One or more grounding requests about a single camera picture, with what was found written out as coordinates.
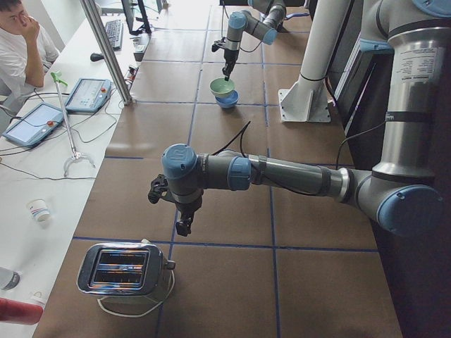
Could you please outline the green bowl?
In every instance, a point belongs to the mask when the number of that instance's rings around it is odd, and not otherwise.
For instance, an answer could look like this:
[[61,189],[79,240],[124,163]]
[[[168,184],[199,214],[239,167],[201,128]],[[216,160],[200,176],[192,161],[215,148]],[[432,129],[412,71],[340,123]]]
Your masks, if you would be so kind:
[[235,90],[235,83],[219,77],[210,82],[209,89],[216,98],[226,98]]

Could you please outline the blue bowl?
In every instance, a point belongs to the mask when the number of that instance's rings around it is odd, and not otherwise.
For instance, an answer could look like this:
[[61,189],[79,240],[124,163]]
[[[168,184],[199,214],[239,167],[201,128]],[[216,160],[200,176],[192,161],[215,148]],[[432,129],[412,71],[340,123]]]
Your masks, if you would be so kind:
[[222,109],[234,108],[239,100],[239,94],[236,90],[233,90],[228,96],[215,97],[216,103]]

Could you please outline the silver toaster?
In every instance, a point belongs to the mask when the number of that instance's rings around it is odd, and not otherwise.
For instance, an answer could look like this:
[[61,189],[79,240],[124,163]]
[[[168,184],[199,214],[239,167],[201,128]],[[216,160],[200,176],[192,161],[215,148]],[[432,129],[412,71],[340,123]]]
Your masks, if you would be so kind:
[[175,262],[150,242],[104,242],[87,250],[77,286],[100,301],[155,306],[169,296],[174,270]]

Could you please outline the blue saucepan with lid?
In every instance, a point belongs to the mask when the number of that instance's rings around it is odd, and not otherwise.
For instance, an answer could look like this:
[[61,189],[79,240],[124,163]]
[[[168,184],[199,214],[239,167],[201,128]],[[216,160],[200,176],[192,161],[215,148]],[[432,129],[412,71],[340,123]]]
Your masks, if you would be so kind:
[[280,23],[277,27],[278,32],[285,32],[286,29],[283,27],[283,24],[289,20],[292,20],[293,18],[302,18],[302,17],[309,17],[309,13],[291,13],[287,14],[285,18],[283,19],[282,23]]

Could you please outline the black computer monitor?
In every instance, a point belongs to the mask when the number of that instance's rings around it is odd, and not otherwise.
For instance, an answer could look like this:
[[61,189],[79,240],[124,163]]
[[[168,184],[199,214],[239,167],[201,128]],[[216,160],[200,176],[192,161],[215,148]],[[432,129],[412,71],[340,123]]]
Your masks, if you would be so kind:
[[152,33],[151,25],[147,16],[146,7],[143,0],[122,0],[121,1],[128,32],[133,35]]

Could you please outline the black keyboard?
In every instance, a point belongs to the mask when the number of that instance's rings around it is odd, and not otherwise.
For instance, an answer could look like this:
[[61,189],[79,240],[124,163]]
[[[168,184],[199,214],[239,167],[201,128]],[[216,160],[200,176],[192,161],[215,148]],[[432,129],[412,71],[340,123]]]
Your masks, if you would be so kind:
[[113,50],[121,50],[123,41],[123,22],[121,20],[111,20],[105,24],[104,28]]

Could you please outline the black computer mouse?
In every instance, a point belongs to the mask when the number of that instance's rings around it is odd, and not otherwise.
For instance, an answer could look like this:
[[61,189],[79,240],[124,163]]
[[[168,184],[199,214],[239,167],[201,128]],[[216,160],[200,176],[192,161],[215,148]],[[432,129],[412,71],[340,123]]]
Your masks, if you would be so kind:
[[91,62],[97,62],[97,61],[103,60],[104,56],[102,54],[92,53],[90,55],[89,59],[91,60]]

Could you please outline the far teach pendant tablet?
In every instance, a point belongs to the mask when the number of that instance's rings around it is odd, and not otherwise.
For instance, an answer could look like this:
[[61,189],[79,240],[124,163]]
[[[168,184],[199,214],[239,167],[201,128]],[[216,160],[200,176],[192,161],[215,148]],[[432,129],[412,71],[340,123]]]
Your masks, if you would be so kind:
[[66,100],[66,110],[72,114],[94,114],[110,98],[111,90],[110,80],[80,78]]

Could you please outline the teach pendant tablet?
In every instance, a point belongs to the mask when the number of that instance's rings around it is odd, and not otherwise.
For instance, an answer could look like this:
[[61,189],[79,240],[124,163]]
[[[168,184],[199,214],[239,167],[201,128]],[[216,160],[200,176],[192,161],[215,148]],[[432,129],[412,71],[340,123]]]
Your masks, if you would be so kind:
[[72,114],[94,114],[110,98],[111,90],[110,80],[80,78],[66,100],[66,110]]
[[45,139],[62,121],[63,112],[60,108],[41,102],[2,135],[18,146],[31,147]]

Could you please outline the white paper cup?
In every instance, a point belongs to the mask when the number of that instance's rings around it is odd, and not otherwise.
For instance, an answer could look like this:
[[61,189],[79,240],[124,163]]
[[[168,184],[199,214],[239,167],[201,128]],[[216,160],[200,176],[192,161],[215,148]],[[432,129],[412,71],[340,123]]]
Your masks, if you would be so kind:
[[43,199],[29,201],[26,208],[29,210],[33,219],[39,223],[47,221],[50,218],[49,208]]

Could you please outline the near teach pendant tablet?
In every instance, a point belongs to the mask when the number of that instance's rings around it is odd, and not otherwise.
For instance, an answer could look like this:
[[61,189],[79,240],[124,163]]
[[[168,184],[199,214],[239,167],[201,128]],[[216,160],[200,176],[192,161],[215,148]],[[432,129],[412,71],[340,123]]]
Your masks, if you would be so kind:
[[60,108],[41,102],[2,135],[18,146],[31,147],[45,139],[62,121],[63,112]]

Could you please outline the red bottle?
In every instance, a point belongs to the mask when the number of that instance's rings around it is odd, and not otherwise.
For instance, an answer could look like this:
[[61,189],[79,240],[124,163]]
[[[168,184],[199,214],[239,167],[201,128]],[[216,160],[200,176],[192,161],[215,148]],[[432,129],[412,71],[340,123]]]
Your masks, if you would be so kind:
[[39,305],[1,298],[1,322],[34,325],[39,322],[43,310]]

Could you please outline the seated person in white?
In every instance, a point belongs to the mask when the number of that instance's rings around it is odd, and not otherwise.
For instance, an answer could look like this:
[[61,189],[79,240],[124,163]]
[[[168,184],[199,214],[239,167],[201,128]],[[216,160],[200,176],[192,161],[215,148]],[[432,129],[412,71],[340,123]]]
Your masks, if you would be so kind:
[[1,2],[1,81],[10,90],[6,107],[17,113],[35,89],[44,86],[59,50],[21,1]]

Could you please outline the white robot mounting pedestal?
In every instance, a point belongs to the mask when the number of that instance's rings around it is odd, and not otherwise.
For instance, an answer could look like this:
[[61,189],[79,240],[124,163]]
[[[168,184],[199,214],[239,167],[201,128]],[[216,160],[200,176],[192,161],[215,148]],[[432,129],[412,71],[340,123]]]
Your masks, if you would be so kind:
[[317,1],[298,80],[278,91],[284,123],[330,122],[324,80],[350,5],[346,0]]

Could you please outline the aluminium frame post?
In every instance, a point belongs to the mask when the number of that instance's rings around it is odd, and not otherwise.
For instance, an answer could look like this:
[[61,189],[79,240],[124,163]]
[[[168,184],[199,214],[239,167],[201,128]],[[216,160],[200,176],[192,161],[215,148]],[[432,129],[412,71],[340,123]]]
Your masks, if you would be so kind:
[[101,53],[106,61],[107,68],[113,79],[118,93],[121,96],[122,102],[125,106],[132,103],[132,96],[130,90],[126,84],[126,81],[121,72],[121,68],[117,61],[116,55],[113,51],[113,47],[110,45],[107,37],[104,24],[101,20],[101,16],[98,13],[94,0],[80,0],[85,16],[92,28],[96,41],[101,49]]

